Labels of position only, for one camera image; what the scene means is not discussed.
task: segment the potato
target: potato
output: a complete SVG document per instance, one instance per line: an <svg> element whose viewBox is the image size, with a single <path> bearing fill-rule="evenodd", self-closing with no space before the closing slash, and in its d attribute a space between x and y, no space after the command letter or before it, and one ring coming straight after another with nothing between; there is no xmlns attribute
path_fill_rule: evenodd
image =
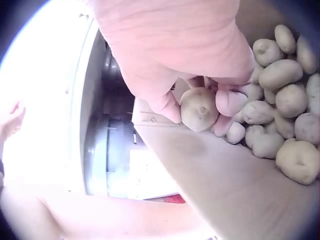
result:
<svg viewBox="0 0 320 240"><path fill-rule="evenodd" d="M309 98L308 112L320 116L320 75L318 73L309 77L306 92Z"/></svg>
<svg viewBox="0 0 320 240"><path fill-rule="evenodd" d="M294 53L296 50L296 41L292 32L285 25L279 24L275 28L275 39L280 49L285 53Z"/></svg>
<svg viewBox="0 0 320 240"><path fill-rule="evenodd" d="M302 84L289 84L276 95L276 106L284 117L296 117L308 106L308 96Z"/></svg>
<svg viewBox="0 0 320 240"><path fill-rule="evenodd" d="M319 151L309 142L287 140L276 155L276 165L288 178L309 185L319 174Z"/></svg>
<svg viewBox="0 0 320 240"><path fill-rule="evenodd" d="M226 134L227 140L231 144L239 143L245 136L245 128L240 123L233 122Z"/></svg>
<svg viewBox="0 0 320 240"><path fill-rule="evenodd" d="M256 157L273 159L283 143L284 139L278 133L262 134L256 137L252 151Z"/></svg>
<svg viewBox="0 0 320 240"><path fill-rule="evenodd" d="M256 138L262 134L265 134L265 129L261 125L252 125L247 128L246 133L245 133L245 143L247 146L252 149L253 144L256 141Z"/></svg>
<svg viewBox="0 0 320 240"><path fill-rule="evenodd" d="M272 90L269 90L269 89L265 88L263 90L263 93L264 93L265 99L267 100L267 102L269 104L275 104L276 103L276 94Z"/></svg>
<svg viewBox="0 0 320 240"><path fill-rule="evenodd" d="M297 41L297 61L308 74L313 74L318 68L316 56L313 54L306 39L302 36Z"/></svg>
<svg viewBox="0 0 320 240"><path fill-rule="evenodd" d="M209 130L217 121L215 93L204 87L186 91L180 100L181 120L195 132Z"/></svg>
<svg viewBox="0 0 320 240"><path fill-rule="evenodd" d="M252 50L257 62L264 67L285 57L277 42L270 39L255 41Z"/></svg>
<svg viewBox="0 0 320 240"><path fill-rule="evenodd" d="M266 129L266 133L277 133L278 132L274 121L266 124L265 129Z"/></svg>
<svg viewBox="0 0 320 240"><path fill-rule="evenodd" d="M279 112L279 110L275 110L275 125L277 132L281 134L281 136L285 139L294 137L294 122L291 118L285 118Z"/></svg>
<svg viewBox="0 0 320 240"><path fill-rule="evenodd" d="M255 68L251 74L251 77L249 79L249 83L254 83L257 84L258 83L258 75L260 74L260 72L264 69L264 67L262 67L257 60L255 60Z"/></svg>
<svg viewBox="0 0 320 240"><path fill-rule="evenodd" d="M300 64L289 59L282 59L270 64L258 76L262 88L275 90L302 78L303 70Z"/></svg>
<svg viewBox="0 0 320 240"><path fill-rule="evenodd" d="M244 94L248 97L247 102L260 100L263 98L263 89L259 84L247 84L243 87Z"/></svg>
<svg viewBox="0 0 320 240"><path fill-rule="evenodd" d="M234 115L233 120L237 123L244 123L242 110L238 112L236 115Z"/></svg>
<svg viewBox="0 0 320 240"><path fill-rule="evenodd" d="M249 124L265 124L273 120L273 108L264 101L252 101L242 109L243 118Z"/></svg>
<svg viewBox="0 0 320 240"><path fill-rule="evenodd" d="M318 145L320 143L319 121L319 117L312 113L304 113L297 117L294 123L296 139Z"/></svg>

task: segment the finger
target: finger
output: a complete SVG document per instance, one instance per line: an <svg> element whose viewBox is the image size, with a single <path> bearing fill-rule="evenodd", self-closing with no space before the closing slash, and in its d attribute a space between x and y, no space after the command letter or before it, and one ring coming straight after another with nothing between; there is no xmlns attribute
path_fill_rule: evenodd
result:
<svg viewBox="0 0 320 240"><path fill-rule="evenodd" d="M20 101L17 101L10 109L10 114L14 113L19 108Z"/></svg>
<svg viewBox="0 0 320 240"><path fill-rule="evenodd" d="M225 116L233 117L245 105L247 97L240 92L218 90L216 93L216 106L218 111Z"/></svg>
<svg viewBox="0 0 320 240"><path fill-rule="evenodd" d="M22 122L25 114L26 114L26 107L24 106L23 103L19 103L17 105L16 110L8 116L7 122L13 122L17 120Z"/></svg>
<svg viewBox="0 0 320 240"><path fill-rule="evenodd" d="M252 86L254 84L245 84L245 85L225 85L225 84L219 84L219 89L224 90L224 91L234 91L234 92L240 92L249 97L251 91L252 91Z"/></svg>
<svg viewBox="0 0 320 240"><path fill-rule="evenodd" d="M141 56L140 52L132 54L113 47L112 53L131 93L147 101L155 113L174 123L181 122L179 104L170 91L181 73Z"/></svg>
<svg viewBox="0 0 320 240"><path fill-rule="evenodd" d="M157 99L149 100L148 103L155 113L167 117L174 123L181 122L180 106L171 91Z"/></svg>
<svg viewBox="0 0 320 240"><path fill-rule="evenodd" d="M211 131L216 137L221 138L226 135L232 123L232 117L227 117L220 114L215 125L211 128Z"/></svg>

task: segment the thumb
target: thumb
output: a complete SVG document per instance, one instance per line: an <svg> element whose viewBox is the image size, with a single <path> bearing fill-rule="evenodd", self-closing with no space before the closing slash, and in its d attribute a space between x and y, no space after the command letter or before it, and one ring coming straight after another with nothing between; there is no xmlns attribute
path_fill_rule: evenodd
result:
<svg viewBox="0 0 320 240"><path fill-rule="evenodd" d="M180 106L171 91L147 102L155 113L167 117L174 123L181 122Z"/></svg>
<svg viewBox="0 0 320 240"><path fill-rule="evenodd" d="M6 123L9 124L18 119L22 121L25 114L26 114L26 107L23 105L23 103L18 102L12 108L9 116L7 117Z"/></svg>

